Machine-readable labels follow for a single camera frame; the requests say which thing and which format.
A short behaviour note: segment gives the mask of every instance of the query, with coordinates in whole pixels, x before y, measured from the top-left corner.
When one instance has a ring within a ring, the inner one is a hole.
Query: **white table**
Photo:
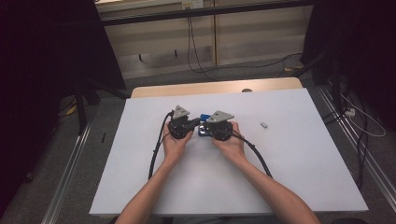
[[[235,115],[274,179],[315,212],[365,211],[367,206],[305,89],[132,98],[127,101],[90,214],[114,216],[146,183],[166,113],[181,105],[190,118],[222,110]],[[264,129],[260,122],[266,122]],[[254,153],[247,158],[262,170]],[[155,169],[163,160],[157,157]],[[163,190],[160,216],[258,215],[272,211],[246,179],[196,133]]]

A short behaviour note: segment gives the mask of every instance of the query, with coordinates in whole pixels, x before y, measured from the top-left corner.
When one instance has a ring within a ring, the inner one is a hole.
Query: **person's left hand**
[[[165,160],[172,162],[178,162],[184,154],[184,149],[187,142],[190,141],[193,132],[188,132],[186,137],[183,139],[175,139],[169,133],[168,122],[163,127],[163,150],[165,153]]]

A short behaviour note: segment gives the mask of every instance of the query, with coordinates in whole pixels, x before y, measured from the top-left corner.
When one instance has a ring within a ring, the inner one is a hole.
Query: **forearm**
[[[245,157],[234,159],[233,163],[284,223],[319,223],[300,197],[258,170]]]
[[[176,162],[165,160],[122,210],[117,223],[146,223]]]

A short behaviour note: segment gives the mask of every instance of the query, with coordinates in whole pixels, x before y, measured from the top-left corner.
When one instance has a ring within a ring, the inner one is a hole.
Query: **hand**
[[[175,139],[169,133],[167,122],[163,127],[163,136],[165,136],[165,138],[163,139],[163,150],[165,153],[164,160],[174,163],[178,162],[184,154],[184,149],[187,142],[189,142],[192,137],[192,132],[188,132],[186,137],[184,137],[183,139]]]
[[[231,122],[231,124],[233,125],[233,131],[240,133],[238,123]],[[212,144],[218,147],[223,156],[231,162],[236,162],[237,160],[245,158],[244,142],[234,136],[225,142],[212,138]]]

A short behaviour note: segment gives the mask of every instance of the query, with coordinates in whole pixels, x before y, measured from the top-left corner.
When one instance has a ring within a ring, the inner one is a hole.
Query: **white cable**
[[[385,136],[385,134],[387,134],[387,131],[385,131],[384,127],[382,127],[382,125],[380,125],[375,119],[373,119],[372,117],[370,117],[370,115],[368,115],[368,114],[364,113],[363,111],[361,111],[357,106],[355,106],[355,105],[353,105],[352,103],[350,103],[350,101],[348,101],[348,99],[347,99],[343,94],[341,94],[341,96],[342,96],[350,105],[352,105],[352,106],[355,107],[357,110],[359,110],[361,113],[363,113],[365,116],[369,117],[372,121],[374,121],[374,122],[376,123],[376,125],[378,125],[378,127],[380,127],[380,128],[382,129],[382,131],[384,131],[384,133],[382,133],[382,134],[374,134],[374,133],[366,132],[365,130],[363,130],[363,128],[361,128],[359,125],[357,125],[357,124],[352,120],[352,118],[349,116],[350,122],[351,122],[352,124],[354,124],[358,129],[360,129],[360,130],[361,130],[362,132],[364,132],[364,133],[370,134],[370,135],[373,136],[373,137],[383,137],[383,136]]]

